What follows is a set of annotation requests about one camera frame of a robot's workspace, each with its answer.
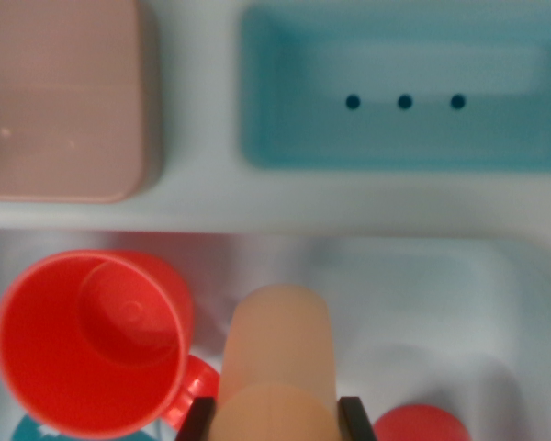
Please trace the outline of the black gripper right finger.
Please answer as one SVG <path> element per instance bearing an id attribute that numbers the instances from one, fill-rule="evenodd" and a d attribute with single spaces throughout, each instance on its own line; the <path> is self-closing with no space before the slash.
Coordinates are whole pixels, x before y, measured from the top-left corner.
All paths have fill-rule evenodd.
<path id="1" fill-rule="evenodd" d="M 363 402 L 359 397 L 338 400 L 339 425 L 343 440 L 377 441 Z"/>

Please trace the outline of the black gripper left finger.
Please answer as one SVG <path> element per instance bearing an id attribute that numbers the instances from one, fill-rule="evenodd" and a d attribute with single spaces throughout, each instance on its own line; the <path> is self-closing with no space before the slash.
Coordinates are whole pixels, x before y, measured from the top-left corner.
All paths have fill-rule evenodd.
<path id="1" fill-rule="evenodd" d="M 182 426 L 177 431 L 175 441 L 207 441 L 215 411 L 215 398 L 195 398 Z"/>

